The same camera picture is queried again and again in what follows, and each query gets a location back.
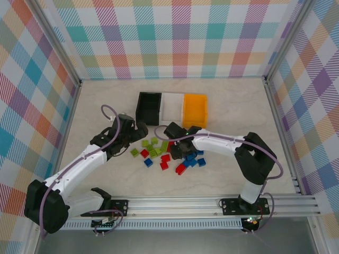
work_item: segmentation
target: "black mounting bracket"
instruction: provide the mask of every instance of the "black mounting bracket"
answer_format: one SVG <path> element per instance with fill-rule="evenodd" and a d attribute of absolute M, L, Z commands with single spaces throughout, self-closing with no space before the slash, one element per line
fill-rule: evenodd
<path fill-rule="evenodd" d="M 244 212 L 240 207 L 238 198 L 223 198 L 219 201 L 223 215 L 269 215 L 270 207 L 267 198 L 261 197 L 251 205 L 251 208 Z"/>

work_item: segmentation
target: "beige table surface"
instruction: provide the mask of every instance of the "beige table surface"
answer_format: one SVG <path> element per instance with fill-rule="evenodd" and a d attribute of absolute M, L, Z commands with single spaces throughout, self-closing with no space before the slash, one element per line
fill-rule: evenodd
<path fill-rule="evenodd" d="M 208 97 L 207 129 L 226 135 L 256 132 L 278 156 L 284 174 L 270 181 L 266 191 L 294 193 L 290 171 L 284 157 L 266 93 L 259 78 L 242 79 L 135 79 L 85 81 L 67 140 L 61 168 L 78 156 L 95 135 L 112 123 L 101 114 L 102 104 L 118 113 L 135 117 L 139 92 L 201 93 Z M 149 128 L 150 140 L 153 127 Z M 112 196 L 182 196 L 239 194 L 245 178 L 234 157 L 205 152 L 206 166 L 188 168 L 178 176 L 181 160 L 171 161 L 162 171 L 160 158 L 147 168 L 142 156 L 133 158 L 130 150 L 141 151 L 141 141 L 132 144 L 122 156 L 112 158 L 89 174 L 73 194 L 99 187 Z M 275 165 L 270 176 L 279 173 Z"/>

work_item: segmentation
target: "checkered wall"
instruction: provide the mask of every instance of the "checkered wall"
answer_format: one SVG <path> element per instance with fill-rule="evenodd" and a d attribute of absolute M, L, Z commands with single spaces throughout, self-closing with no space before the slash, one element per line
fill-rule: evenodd
<path fill-rule="evenodd" d="M 307 194 L 339 252 L 339 1 L 318 0 L 271 82 Z"/>
<path fill-rule="evenodd" d="M 40 3 L 80 76 L 104 79 L 262 76 L 283 36 L 284 26 L 279 27 L 288 24 L 288 7 L 297 1 Z M 67 34 L 60 32 L 61 26 Z"/>
<path fill-rule="evenodd" d="M 76 86 L 24 0 L 0 1 L 0 253 L 27 237 L 27 186 L 53 170 Z"/>

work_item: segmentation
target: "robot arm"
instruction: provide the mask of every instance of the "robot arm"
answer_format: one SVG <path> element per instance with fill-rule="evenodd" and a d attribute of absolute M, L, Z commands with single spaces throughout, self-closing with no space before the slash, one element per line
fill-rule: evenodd
<path fill-rule="evenodd" d="M 24 214 L 36 224 L 39 224 L 39 211 L 42 198 L 48 187 L 56 182 L 54 187 L 46 198 L 43 209 L 43 227 L 48 233 L 58 231 L 69 217 L 75 217 L 89 211 L 110 209 L 111 196 L 99 188 L 93 188 L 90 192 L 83 195 L 69 197 L 73 189 L 92 171 L 104 164 L 110 158 L 116 156 L 122 148 L 128 148 L 130 143 L 144 138 L 148 134 L 144 123 L 137 123 L 138 129 L 135 129 L 133 118 L 127 115 L 119 114 L 120 129 L 118 130 L 117 120 L 115 119 L 112 127 L 103 130 L 96 135 L 90 145 L 69 165 L 55 175 L 47 178 L 44 182 L 34 180 L 27 190 Z M 71 164 L 80 157 L 97 150 L 109 143 L 116 132 L 119 132 L 117 138 L 112 144 L 98 151 L 93 155 L 81 160 L 66 172 L 58 180 L 57 177 L 62 174 Z"/>
<path fill-rule="evenodd" d="M 170 139 L 196 134 L 195 137 L 183 139 L 170 147 L 173 159 L 183 158 L 195 153 L 197 150 L 212 151 L 229 157 L 235 156 L 246 178 L 245 186 L 239 196 L 239 205 L 244 212 L 251 209 L 251 205 L 254 204 L 260 196 L 267 176 L 274 166 L 274 161 L 261 150 L 241 142 L 236 142 L 236 140 L 256 144 L 276 158 L 273 151 L 257 134 L 250 132 L 244 137 L 228 136 L 212 133 L 196 126 L 186 130 L 175 123 L 171 123 L 164 133 Z"/>

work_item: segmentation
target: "green block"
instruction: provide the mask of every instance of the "green block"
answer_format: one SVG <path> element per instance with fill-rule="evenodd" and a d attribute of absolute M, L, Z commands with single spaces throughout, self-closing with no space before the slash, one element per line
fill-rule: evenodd
<path fill-rule="evenodd" d="M 158 144 L 158 139 L 156 137 L 153 137 L 150 139 L 152 144 Z"/>
<path fill-rule="evenodd" d="M 168 147 L 168 141 L 163 141 L 163 143 L 161 145 L 161 150 L 163 152 L 167 152 L 167 147 Z"/>
<path fill-rule="evenodd" d="M 151 158 L 155 158 L 155 157 L 158 156 L 158 154 L 157 154 L 157 152 L 155 150 L 150 151 L 149 155 L 150 155 Z"/>
<path fill-rule="evenodd" d="M 155 151 L 157 152 L 157 155 L 161 155 L 163 153 L 163 151 L 160 148 L 156 148 Z"/>
<path fill-rule="evenodd" d="M 148 152 L 151 152 L 151 151 L 154 150 L 154 148 L 153 148 L 153 146 L 152 146 L 151 144 L 149 144 L 149 145 L 146 147 L 146 150 L 147 150 Z"/>
<path fill-rule="evenodd" d="M 149 146 L 148 140 L 142 140 L 141 146 L 142 147 L 148 147 Z"/>
<path fill-rule="evenodd" d="M 134 149 L 131 151 L 131 154 L 133 155 L 133 157 L 136 157 L 136 156 L 139 155 L 139 151 L 138 151 L 137 149 L 134 148 Z"/>

